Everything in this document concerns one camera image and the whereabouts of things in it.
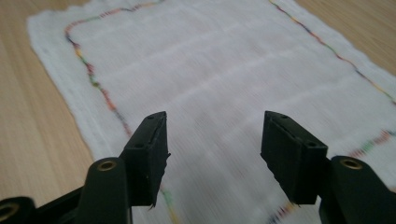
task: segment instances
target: rainbow stitching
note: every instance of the rainbow stitching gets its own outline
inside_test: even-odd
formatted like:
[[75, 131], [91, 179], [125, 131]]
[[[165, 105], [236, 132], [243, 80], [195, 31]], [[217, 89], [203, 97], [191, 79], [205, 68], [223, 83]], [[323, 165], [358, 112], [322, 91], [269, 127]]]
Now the rainbow stitching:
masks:
[[[125, 133], [129, 137], [132, 136], [132, 131], [131, 131], [126, 119], [124, 118], [124, 116], [119, 112], [119, 110], [116, 108], [116, 106], [111, 101], [108, 91], [105, 88], [103, 88], [102, 85], [96, 80], [95, 73], [94, 73], [94, 66], [91, 63], [88, 63], [88, 61], [84, 58], [84, 56], [81, 52], [80, 45], [71, 38], [70, 32], [74, 27], [76, 27], [77, 25], [80, 25], [82, 23], [89, 22], [89, 21], [101, 20], [107, 16], [114, 15], [121, 11], [134, 12], [134, 11], [138, 10], [139, 8], [152, 7], [157, 4], [160, 4], [163, 1], [164, 0], [159, 0], [158, 2], [138, 4], [131, 8], [120, 7], [120, 8], [112, 9], [110, 11], [100, 14], [99, 16], [89, 17], [88, 19], [81, 20], [81, 21], [74, 21], [74, 22], [70, 23], [68, 26], [66, 26], [66, 28], [64, 29], [64, 35], [65, 35], [67, 41], [73, 45], [76, 55], [78, 56], [78, 58], [81, 60], [81, 62], [87, 68], [87, 75], [90, 79], [91, 84], [102, 93], [102, 95], [105, 98], [108, 109], [110, 111], [112, 111], [116, 115], [116, 117], [120, 120]], [[177, 218], [177, 215], [176, 215], [176, 213], [173, 209], [173, 205], [172, 205], [171, 193], [168, 190], [166, 190], [163, 186], [161, 186], [161, 193], [163, 194], [163, 197], [165, 198], [166, 206], [167, 206], [168, 212], [169, 212], [169, 217], [171, 218], [171, 220], [174, 224], [178, 224], [178, 218]]]
[[[131, 7], [131, 8], [124, 8], [124, 7], [115, 8], [115, 9], [112, 9], [112, 10], [110, 10], [110, 11], [104, 12], [104, 13], [100, 14], [99, 16], [90, 17], [90, 18], [85, 19], [85, 20], [74, 21], [74, 22], [70, 23], [70, 24], [64, 29], [64, 34], [65, 34], [65, 37], [66, 37], [67, 41], [70, 42], [70, 43], [73, 45], [73, 48], [74, 48], [74, 50], [75, 50], [76, 55], [77, 55], [78, 58], [82, 61], [82, 63], [84, 63], [84, 65], [85, 65], [86, 68], [87, 68], [87, 75], [88, 75], [88, 77], [89, 77], [89, 79], [90, 79], [91, 84], [92, 84], [95, 88], [97, 88], [97, 89], [103, 94], [103, 96], [104, 96], [104, 98], [105, 98], [105, 101], [106, 101], [106, 104], [107, 104], [107, 107], [108, 107], [108, 108], [116, 115], [116, 117], [120, 120], [120, 122], [121, 122], [121, 124], [122, 124], [122, 126], [123, 126], [123, 128], [124, 128], [124, 131], [126, 132], [126, 134], [127, 134], [128, 136], [131, 136], [131, 135], [132, 135], [132, 131], [131, 131], [131, 129], [130, 129], [128, 123], [126, 122], [124, 116], [119, 112], [119, 110], [118, 110], [118, 109], [115, 107], [115, 105], [112, 103], [112, 101], [111, 101], [111, 99], [110, 99], [110, 97], [109, 97], [108, 91], [107, 91], [106, 89], [104, 89], [104, 88], [102, 87], [102, 85], [96, 80], [96, 78], [95, 78], [95, 73], [93, 72], [94, 66], [93, 66], [92, 64], [88, 63], [87, 60], [84, 58], [84, 56], [82, 55], [82, 52], [81, 52], [81, 47], [80, 47], [80, 45], [79, 45], [77, 42], [75, 42], [75, 41], [71, 38], [70, 32], [71, 32], [71, 30], [72, 30], [74, 27], [76, 27], [77, 25], [80, 25], [80, 24], [82, 24], [82, 23], [89, 22], [89, 21], [101, 20], [101, 19], [103, 19], [103, 18], [105, 18], [105, 17], [107, 17], [107, 16], [114, 15], [114, 14], [119, 13], [119, 12], [121, 12], [121, 11], [134, 12], [134, 11], [138, 10], [139, 8], [141, 8], [141, 7], [152, 7], [152, 6], [155, 6], [155, 5], [157, 5], [157, 4], [160, 4], [160, 3], [163, 2], [163, 1], [164, 1], [164, 0], [159, 0], [159, 1], [157, 1], [157, 2], [150, 2], [150, 3], [145, 3], [145, 4], [138, 4], [138, 5], [135, 5], [134, 7]], [[345, 58], [341, 57], [341, 56], [335, 51], [334, 48], [332, 48], [331, 46], [329, 46], [328, 44], [326, 44], [325, 42], [323, 42], [323, 41], [320, 39], [320, 37], [318, 37], [317, 35], [315, 35], [315, 34], [314, 34], [310, 29], [308, 29], [304, 24], [302, 24], [301, 22], [299, 22], [298, 20], [296, 20], [294, 17], [292, 17], [287, 11], [285, 11], [284, 9], [282, 9], [282, 8], [281, 8], [279, 5], [277, 5], [273, 0], [269, 0], [269, 2], [270, 2], [271, 4], [273, 4], [278, 10], [282, 11], [283, 13], [285, 13], [289, 18], [291, 18], [292, 21], [294, 21], [294, 22], [298, 23], [299, 25], [301, 25], [301, 26], [302, 26], [309, 34], [311, 34], [321, 45], [323, 45], [323, 46], [327, 47], [328, 49], [330, 49], [338, 59], [340, 59], [340, 60], [342, 60], [342, 61], [344, 61], [344, 62], [347, 62], [347, 63], [351, 64], [352, 67], [354, 68], [354, 70], [355, 70], [356, 73], [358, 73], [362, 78], [364, 78], [365, 80], [367, 80], [367, 81], [368, 81], [371, 85], [373, 85], [378, 91], [380, 91], [380, 92], [382, 92], [383, 94], [385, 94], [394, 104], [396, 104], [396, 100], [395, 100], [394, 97], [392, 97], [389, 93], [387, 93], [386, 91], [384, 91], [380, 86], [378, 86], [376, 83], [374, 83], [370, 78], [368, 78], [367, 76], [365, 76], [365, 75], [358, 69], [358, 67], [357, 67], [353, 62], [351, 62], [351, 61], [348, 60], [348, 59], [345, 59]], [[371, 149], [373, 149], [373, 147], [374, 147], [375, 145], [380, 145], [380, 144], [382, 144], [382, 143], [387, 142], [391, 136], [396, 136], [396, 132], [383, 131], [383, 132], [381, 133], [381, 136], [380, 136], [380, 137], [377, 137], [377, 138], [375, 138], [375, 139], [373, 139], [373, 140], [367, 141], [361, 148], [355, 149], [354, 151], [352, 151], [351, 153], [349, 153], [348, 156], [350, 156], [350, 157], [355, 157], [355, 158], [364, 156], [364, 155], [366, 155]], [[173, 209], [173, 206], [172, 206], [172, 198], [171, 198], [170, 192], [169, 192], [168, 190], [164, 189], [163, 186], [161, 186], [160, 191], [161, 191], [161, 193], [162, 193], [162, 195], [163, 195], [163, 197], [164, 197], [164, 199], [165, 199], [166, 205], [167, 205], [167, 207], [168, 207], [168, 211], [169, 211], [169, 214], [170, 214], [170, 218], [172, 219], [172, 221], [173, 221], [174, 223], [177, 224], [177, 223], [178, 223], [178, 218], [177, 218], [176, 213], [175, 213], [175, 211], [174, 211], [174, 209]], [[276, 224], [276, 223], [278, 223], [278, 221], [280, 221], [281, 218], [286, 217], [286, 216], [287, 216], [288, 214], [290, 214], [293, 210], [295, 210], [295, 208], [296, 208], [295, 204], [290, 203], [290, 202], [286, 203], [286, 205], [281, 206], [281, 207], [277, 210], [277, 212], [276, 212], [275, 214], [273, 214], [272, 216], [269, 217], [267, 223], [269, 223], [269, 224]]]
[[359, 69], [358, 66], [356, 66], [352, 61], [341, 57], [340, 54], [338, 54], [337, 51], [335, 51], [334, 48], [332, 48], [330, 45], [326, 44], [325, 42], [323, 42], [323, 40], [315, 35], [308, 27], [306, 27], [306, 25], [302, 24], [300, 21], [298, 21], [297, 19], [295, 19], [293, 16], [291, 16], [289, 14], [289, 12], [285, 11], [283, 8], [281, 8], [279, 5], [277, 5], [274, 0], [268, 0], [272, 5], [274, 5], [279, 11], [285, 13], [292, 21], [296, 22], [297, 24], [301, 25], [310, 35], [312, 35], [318, 42], [319, 44], [325, 46], [326, 48], [328, 48], [329, 50], [332, 51], [332, 53], [334, 53], [335, 57], [337, 57], [339, 60], [344, 61], [349, 63], [350, 65], [352, 65], [353, 69], [355, 70], [355, 72], [357, 74], [359, 74], [362, 78], [364, 78], [366, 81], [368, 81], [372, 86], [374, 86], [378, 91], [382, 92], [383, 94], [385, 94], [392, 102], [394, 105], [396, 105], [396, 99], [391, 96], [389, 93], [387, 93], [384, 89], [382, 89], [379, 85], [377, 85], [375, 82], [373, 82], [370, 78], [368, 78], [367, 76], [365, 76]]

